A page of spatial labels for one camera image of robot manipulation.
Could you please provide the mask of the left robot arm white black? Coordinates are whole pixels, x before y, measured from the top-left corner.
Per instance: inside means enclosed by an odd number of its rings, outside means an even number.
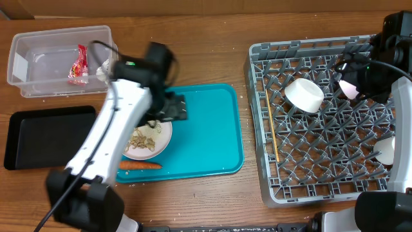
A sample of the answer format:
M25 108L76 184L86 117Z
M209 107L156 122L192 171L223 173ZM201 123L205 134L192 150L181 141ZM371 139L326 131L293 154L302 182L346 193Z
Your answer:
M124 201L113 189L120 160L133 130L149 121L187 119L183 95L168 91L167 76L177 60L164 44L151 42L144 58L120 55L107 74L104 105L86 140L62 171L51 171L46 189L50 217L81 231L141 231L124 213Z

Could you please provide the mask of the white bowl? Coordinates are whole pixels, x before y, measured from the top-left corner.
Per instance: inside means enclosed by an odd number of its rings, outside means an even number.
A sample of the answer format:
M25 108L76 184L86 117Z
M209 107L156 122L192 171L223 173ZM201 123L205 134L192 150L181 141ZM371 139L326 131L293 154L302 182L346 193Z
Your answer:
M314 82L298 78L285 88L286 98L297 108L308 113L319 111L324 93Z

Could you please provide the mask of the pink bowl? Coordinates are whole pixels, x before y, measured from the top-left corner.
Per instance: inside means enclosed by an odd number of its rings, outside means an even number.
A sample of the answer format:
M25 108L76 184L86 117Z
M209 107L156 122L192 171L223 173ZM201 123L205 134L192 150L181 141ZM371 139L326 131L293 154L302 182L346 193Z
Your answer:
M345 96L347 96L347 98L349 98L350 100L354 100L359 94L355 85L344 80L340 80L338 83L343 94L345 94Z

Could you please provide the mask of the wooden chopstick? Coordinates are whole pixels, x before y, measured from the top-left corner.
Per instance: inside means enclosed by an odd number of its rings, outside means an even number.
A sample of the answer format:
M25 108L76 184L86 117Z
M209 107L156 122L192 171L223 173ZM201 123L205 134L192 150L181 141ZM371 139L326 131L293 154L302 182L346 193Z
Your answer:
M271 105L270 105L270 98L269 98L269 94L268 94L268 90L265 89L265 98L266 98L266 102L267 102L267 109L268 109L268 117L269 117L269 123L270 123L270 130L271 130L271 134L272 134L272 143L274 146L274 153L276 156L276 162L279 163L280 158L279 158L279 153L278 153L278 149L277 149L277 141L276 141L276 134L275 134L275 128L274 128L274 120L272 117L272 109L271 109Z

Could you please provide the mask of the orange carrot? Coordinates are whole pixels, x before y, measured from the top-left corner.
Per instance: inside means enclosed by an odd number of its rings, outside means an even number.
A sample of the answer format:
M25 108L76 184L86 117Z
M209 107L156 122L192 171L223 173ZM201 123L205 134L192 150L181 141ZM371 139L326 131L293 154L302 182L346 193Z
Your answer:
M124 170L144 170L144 169L162 169L162 166L155 163L137 161L137 160L123 160L119 165L120 169Z

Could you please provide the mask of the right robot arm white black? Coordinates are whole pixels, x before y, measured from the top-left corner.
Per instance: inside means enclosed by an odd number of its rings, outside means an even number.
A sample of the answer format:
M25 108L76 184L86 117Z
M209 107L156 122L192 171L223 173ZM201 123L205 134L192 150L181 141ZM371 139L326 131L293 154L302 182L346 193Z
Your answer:
M386 16L370 45L370 56L345 53L334 70L356 88L356 101L393 100L395 147L387 190L362 192L352 208L316 213L306 231L411 231L411 12Z

